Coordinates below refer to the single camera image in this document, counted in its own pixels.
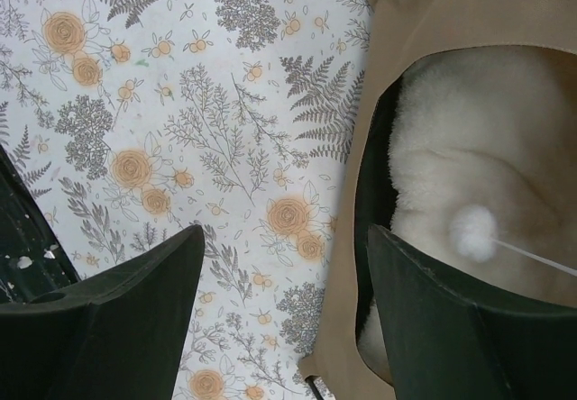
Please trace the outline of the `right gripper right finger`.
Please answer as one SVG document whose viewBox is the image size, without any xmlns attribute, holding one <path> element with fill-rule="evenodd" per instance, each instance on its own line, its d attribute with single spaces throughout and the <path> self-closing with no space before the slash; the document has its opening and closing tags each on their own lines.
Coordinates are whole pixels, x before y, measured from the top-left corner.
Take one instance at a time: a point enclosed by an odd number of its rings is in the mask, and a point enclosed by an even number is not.
<svg viewBox="0 0 577 400">
<path fill-rule="evenodd" d="M 367 255 L 398 399 L 575 399 L 575 309 L 482 282 L 378 225 Z"/>
</svg>

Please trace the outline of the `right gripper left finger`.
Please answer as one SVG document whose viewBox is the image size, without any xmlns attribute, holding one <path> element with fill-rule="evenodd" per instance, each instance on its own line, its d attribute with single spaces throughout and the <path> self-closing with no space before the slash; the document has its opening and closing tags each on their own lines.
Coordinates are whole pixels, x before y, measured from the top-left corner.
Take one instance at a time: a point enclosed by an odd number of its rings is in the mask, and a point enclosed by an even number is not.
<svg viewBox="0 0 577 400">
<path fill-rule="evenodd" d="M 141 256 L 1 306 L 3 399 L 170 399 L 205 237 L 192 225 Z"/>
</svg>

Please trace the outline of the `beige pet tent fabric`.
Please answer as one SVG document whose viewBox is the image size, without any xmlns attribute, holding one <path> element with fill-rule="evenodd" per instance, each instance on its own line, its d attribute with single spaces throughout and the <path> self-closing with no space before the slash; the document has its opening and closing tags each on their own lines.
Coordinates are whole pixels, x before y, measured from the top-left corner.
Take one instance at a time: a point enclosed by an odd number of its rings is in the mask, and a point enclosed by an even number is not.
<svg viewBox="0 0 577 400">
<path fill-rule="evenodd" d="M 307 383 L 321 378 L 338 399 L 398 399 L 371 279 L 367 241 L 372 225 L 399 238 L 390 229 L 398 194 L 389 171 L 389 138 L 404 72 L 418 60 L 437 53 L 492 46 L 558 50 L 576 60 L 576 0 L 370 3 L 373 19 L 368 66 L 345 171 L 322 313 L 314 348 L 298 365 Z"/>
</svg>

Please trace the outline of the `white fluffy cushion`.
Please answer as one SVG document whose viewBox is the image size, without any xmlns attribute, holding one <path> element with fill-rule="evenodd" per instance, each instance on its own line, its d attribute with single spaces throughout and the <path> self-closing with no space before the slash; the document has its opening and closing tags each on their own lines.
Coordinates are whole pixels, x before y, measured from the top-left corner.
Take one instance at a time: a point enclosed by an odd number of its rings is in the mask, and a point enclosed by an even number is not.
<svg viewBox="0 0 577 400">
<path fill-rule="evenodd" d="M 454 215 L 482 205 L 501 241 L 576 267 L 575 63 L 558 50 L 492 46 L 412 64 L 389 138 L 391 231 L 494 286 L 575 305 L 575 277 L 503 248 L 476 262 L 449 238 Z"/>
</svg>

